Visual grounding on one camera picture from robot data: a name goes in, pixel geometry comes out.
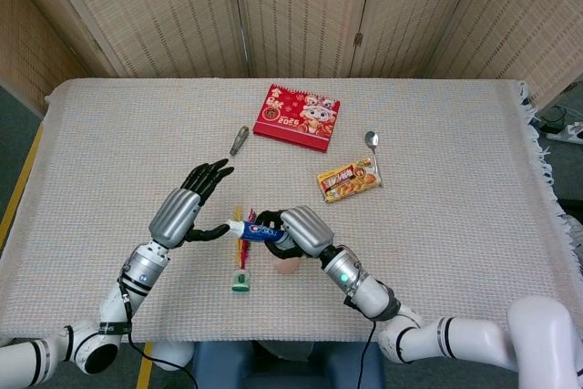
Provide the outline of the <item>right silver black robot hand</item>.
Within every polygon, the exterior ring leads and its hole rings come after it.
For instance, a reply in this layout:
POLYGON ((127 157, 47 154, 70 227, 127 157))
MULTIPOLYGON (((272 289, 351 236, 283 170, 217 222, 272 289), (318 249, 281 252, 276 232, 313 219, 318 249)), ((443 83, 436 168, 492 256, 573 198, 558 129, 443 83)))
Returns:
POLYGON ((284 231, 282 238, 265 241, 270 253, 281 260, 303 255, 319 258, 326 248, 333 246, 333 231, 307 206, 265 210, 257 216, 255 223, 284 231))

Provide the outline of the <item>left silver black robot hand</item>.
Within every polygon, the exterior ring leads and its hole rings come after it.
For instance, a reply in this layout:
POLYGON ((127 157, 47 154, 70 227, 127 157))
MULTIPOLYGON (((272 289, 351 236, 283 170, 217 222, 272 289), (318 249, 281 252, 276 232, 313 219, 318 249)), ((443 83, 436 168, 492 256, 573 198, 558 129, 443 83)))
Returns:
POLYGON ((179 188, 167 196, 153 220, 148 225, 151 239, 172 250, 185 241, 214 241, 226 234, 230 227, 222 223, 211 230, 197 230, 194 222, 200 209, 234 168, 228 159, 203 163, 195 167, 179 188))

